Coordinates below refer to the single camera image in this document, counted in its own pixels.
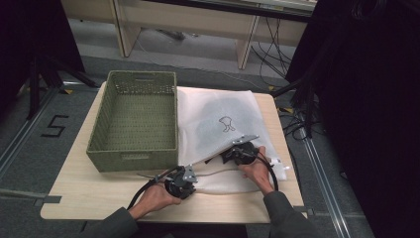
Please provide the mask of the green woven basket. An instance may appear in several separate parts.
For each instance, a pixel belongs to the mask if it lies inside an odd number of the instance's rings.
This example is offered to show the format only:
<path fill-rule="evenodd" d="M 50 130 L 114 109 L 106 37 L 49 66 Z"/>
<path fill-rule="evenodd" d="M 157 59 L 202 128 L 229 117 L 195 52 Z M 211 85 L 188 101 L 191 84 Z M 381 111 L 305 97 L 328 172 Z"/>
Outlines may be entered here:
<path fill-rule="evenodd" d="M 110 71 L 86 150 L 98 172 L 170 169 L 177 139 L 176 74 Z"/>

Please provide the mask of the black tripod stand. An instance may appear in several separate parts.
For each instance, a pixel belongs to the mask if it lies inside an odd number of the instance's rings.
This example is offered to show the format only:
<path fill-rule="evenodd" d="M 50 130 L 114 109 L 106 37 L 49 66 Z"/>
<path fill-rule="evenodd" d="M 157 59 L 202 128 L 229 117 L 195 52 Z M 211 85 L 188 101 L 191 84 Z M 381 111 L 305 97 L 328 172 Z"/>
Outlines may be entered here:
<path fill-rule="evenodd" d="M 30 111 L 27 119 L 32 119 L 40 110 L 40 82 L 43 80 L 48 88 L 63 87 L 63 80 L 59 76 L 59 72 L 64 71 L 83 84 L 98 88 L 99 85 L 84 75 L 82 72 L 72 68 L 69 64 L 64 63 L 56 58 L 44 55 L 34 56 L 30 63 Z"/>

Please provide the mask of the white mesh laundry bag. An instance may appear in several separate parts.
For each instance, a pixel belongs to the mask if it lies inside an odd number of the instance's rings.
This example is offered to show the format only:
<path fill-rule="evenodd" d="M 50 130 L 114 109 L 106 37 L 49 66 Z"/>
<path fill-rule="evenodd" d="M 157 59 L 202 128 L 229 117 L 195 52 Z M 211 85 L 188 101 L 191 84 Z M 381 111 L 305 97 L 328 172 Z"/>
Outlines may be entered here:
<path fill-rule="evenodd" d="M 249 91 L 179 87 L 177 89 L 178 162 L 191 165 L 200 193 L 254 192 L 258 187 L 242 177 L 222 153 L 238 142 L 265 147 L 275 178 L 286 172 L 275 150 L 255 96 Z"/>

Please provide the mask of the metal floor rail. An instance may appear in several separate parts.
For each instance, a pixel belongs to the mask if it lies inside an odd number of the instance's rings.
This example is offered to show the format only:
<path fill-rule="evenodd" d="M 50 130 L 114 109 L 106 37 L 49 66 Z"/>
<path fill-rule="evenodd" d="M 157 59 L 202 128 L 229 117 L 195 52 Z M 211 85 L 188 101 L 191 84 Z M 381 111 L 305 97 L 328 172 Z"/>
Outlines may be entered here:
<path fill-rule="evenodd" d="M 311 138 L 304 139 L 304 146 L 315 173 L 316 180 L 319 183 L 322 195 L 324 197 L 327 209 L 329 211 L 332 223 L 336 230 L 338 238 L 352 238 L 350 230 L 344 217 L 341 207 L 330 186 L 326 173 L 320 161 L 318 151 L 315 148 Z"/>
<path fill-rule="evenodd" d="M 3 153 L 0 154 L 0 180 L 7 173 L 8 169 L 22 150 L 23 146 L 26 144 L 36 129 L 37 125 L 41 121 L 41 118 L 44 116 L 48 106 L 57 95 L 58 90 L 56 88 L 50 89 L 45 94 L 41 100 L 39 111 L 35 113 L 31 119 L 25 121 L 13 140 L 9 143 Z"/>

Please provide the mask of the black curtain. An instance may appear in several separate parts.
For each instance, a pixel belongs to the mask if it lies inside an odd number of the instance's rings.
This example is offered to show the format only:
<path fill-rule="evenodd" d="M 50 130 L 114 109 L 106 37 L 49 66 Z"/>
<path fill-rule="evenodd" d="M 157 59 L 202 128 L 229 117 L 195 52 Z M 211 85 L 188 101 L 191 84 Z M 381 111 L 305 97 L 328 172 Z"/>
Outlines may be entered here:
<path fill-rule="evenodd" d="M 0 114 L 29 77 L 34 56 L 85 72 L 61 0 L 0 0 Z"/>
<path fill-rule="evenodd" d="M 288 80 L 312 77 L 323 124 L 375 238 L 420 238 L 420 0 L 318 0 Z"/>

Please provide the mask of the person's left hand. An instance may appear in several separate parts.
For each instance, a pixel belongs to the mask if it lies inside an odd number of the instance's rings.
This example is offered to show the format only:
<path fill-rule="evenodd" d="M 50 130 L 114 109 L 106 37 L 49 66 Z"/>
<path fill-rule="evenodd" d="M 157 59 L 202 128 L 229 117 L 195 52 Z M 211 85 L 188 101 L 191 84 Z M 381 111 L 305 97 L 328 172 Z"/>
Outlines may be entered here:
<path fill-rule="evenodd" d="M 180 203 L 180 198 L 169 194 L 165 187 L 159 183 L 149 187 L 141 196 L 140 200 L 129 209 L 129 213 L 135 220 L 139 220 L 151 212 Z"/>

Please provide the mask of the person's right hand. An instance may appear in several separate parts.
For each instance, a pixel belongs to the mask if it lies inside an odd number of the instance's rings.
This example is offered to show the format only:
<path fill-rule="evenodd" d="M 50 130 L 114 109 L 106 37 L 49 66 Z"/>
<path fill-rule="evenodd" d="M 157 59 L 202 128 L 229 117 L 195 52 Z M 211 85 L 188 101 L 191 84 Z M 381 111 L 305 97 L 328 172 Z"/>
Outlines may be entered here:
<path fill-rule="evenodd" d="M 268 161 L 265 158 L 265 146 L 259 147 L 257 158 L 249 165 L 239 165 L 245 179 L 250 179 L 260 189 L 263 195 L 274 191 L 269 180 Z"/>

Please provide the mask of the black light stand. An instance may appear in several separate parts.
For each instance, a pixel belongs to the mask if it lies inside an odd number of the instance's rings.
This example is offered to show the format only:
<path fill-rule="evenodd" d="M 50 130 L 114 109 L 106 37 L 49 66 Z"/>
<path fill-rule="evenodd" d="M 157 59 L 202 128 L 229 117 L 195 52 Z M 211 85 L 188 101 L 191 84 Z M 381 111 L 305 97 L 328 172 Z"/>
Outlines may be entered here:
<path fill-rule="evenodd" d="M 322 64 L 325 58 L 327 58 L 330 54 L 329 50 L 333 44 L 334 35 L 330 34 L 315 55 L 313 61 L 309 64 L 308 69 L 299 79 L 270 93 L 270 95 L 275 98 L 290 91 L 291 89 L 295 89 L 295 93 L 291 99 L 291 104 L 293 107 L 298 109 L 305 109 L 306 114 L 303 118 L 303 129 L 306 133 L 306 137 L 309 139 L 312 138 L 311 121 L 314 105 L 314 84 L 319 76 L 320 70 L 322 69 Z"/>

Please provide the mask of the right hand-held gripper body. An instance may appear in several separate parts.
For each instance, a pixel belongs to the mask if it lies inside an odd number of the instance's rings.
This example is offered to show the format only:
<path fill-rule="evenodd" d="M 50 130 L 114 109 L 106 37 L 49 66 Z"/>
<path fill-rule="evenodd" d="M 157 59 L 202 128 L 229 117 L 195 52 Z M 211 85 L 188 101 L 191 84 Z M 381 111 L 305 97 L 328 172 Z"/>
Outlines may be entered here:
<path fill-rule="evenodd" d="M 233 161 L 237 166 L 251 164 L 259 153 L 259 149 L 253 144 L 253 140 L 258 137 L 258 135 L 243 135 L 234 139 L 231 146 L 221 153 L 223 163 Z"/>

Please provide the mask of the beige wooden desk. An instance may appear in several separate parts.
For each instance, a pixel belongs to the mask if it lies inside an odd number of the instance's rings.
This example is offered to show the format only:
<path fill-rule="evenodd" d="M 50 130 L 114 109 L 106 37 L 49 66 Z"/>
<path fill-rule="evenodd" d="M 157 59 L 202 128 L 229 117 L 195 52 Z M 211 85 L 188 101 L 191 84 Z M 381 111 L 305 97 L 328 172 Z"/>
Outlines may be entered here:
<path fill-rule="evenodd" d="M 238 68 L 251 43 L 299 44 L 317 0 L 61 0 L 71 19 L 115 27 L 120 55 L 128 57 L 143 28 L 230 38 Z"/>

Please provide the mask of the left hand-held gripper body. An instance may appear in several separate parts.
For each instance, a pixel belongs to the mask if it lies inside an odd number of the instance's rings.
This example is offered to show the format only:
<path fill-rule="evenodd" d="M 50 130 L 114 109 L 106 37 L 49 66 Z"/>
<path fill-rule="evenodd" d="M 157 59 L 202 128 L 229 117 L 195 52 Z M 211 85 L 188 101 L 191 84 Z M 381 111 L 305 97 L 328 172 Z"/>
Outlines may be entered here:
<path fill-rule="evenodd" d="M 195 184 L 198 182 L 196 174 L 191 165 L 179 166 L 164 176 L 164 187 L 166 191 L 177 198 L 185 199 L 195 191 Z"/>

